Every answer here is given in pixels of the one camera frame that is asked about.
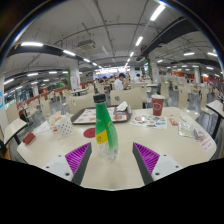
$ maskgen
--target banner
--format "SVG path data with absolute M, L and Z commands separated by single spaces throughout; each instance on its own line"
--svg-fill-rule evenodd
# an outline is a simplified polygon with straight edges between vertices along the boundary
M 0 91 L 0 108 L 3 107 L 3 100 L 4 100 L 4 96 L 2 94 L 2 91 Z

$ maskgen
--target purple pad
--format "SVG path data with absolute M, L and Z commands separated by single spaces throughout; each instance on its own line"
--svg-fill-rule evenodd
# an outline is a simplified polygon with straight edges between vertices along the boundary
M 135 142 L 134 144 L 138 149 L 146 168 L 148 169 L 149 173 L 152 174 L 152 171 L 156 166 L 156 163 L 158 162 L 160 155 L 143 145 L 140 145 Z

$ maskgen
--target green bottle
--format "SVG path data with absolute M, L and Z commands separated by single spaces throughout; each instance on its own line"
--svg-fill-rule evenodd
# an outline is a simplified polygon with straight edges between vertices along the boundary
M 113 160 L 118 154 L 117 131 L 107 111 L 105 94 L 93 96 L 96 103 L 96 131 L 95 137 L 99 144 L 102 158 Z

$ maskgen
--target white container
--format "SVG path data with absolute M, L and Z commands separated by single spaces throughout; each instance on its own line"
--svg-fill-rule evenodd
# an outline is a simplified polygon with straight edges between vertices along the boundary
M 61 135 L 67 135 L 72 132 L 72 122 L 69 117 L 64 117 L 60 120 L 58 120 L 55 123 L 55 127 L 58 129 L 58 133 L 61 133 Z

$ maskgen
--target cup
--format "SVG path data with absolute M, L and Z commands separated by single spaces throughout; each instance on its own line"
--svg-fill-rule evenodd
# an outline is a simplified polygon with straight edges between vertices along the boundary
M 72 122 L 69 117 L 64 117 L 55 123 L 55 127 L 61 135 L 67 135 L 72 132 Z
M 161 95 L 152 95 L 153 115 L 161 116 L 163 110 L 163 102 L 165 97 Z

